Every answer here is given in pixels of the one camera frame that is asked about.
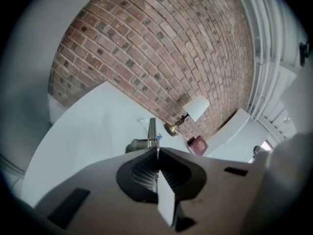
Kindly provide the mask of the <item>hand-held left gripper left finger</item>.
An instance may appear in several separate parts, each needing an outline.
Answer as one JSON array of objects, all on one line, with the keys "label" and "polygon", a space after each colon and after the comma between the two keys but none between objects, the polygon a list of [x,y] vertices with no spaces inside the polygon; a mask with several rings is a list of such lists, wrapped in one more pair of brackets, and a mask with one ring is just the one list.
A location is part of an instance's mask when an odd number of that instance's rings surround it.
[{"label": "hand-held left gripper left finger", "polygon": [[116,181],[118,169],[154,148],[92,163],[50,190],[35,210],[67,235],[169,235],[157,204],[137,202]]}]

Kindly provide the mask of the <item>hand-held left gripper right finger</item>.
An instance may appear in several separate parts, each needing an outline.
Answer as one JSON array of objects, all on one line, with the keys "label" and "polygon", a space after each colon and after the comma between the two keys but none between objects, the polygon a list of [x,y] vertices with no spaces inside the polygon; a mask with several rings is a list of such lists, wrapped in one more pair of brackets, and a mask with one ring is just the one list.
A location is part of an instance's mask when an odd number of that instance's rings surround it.
[{"label": "hand-held left gripper right finger", "polygon": [[268,152],[251,163],[159,153],[158,211],[164,235],[239,235],[265,173]]}]

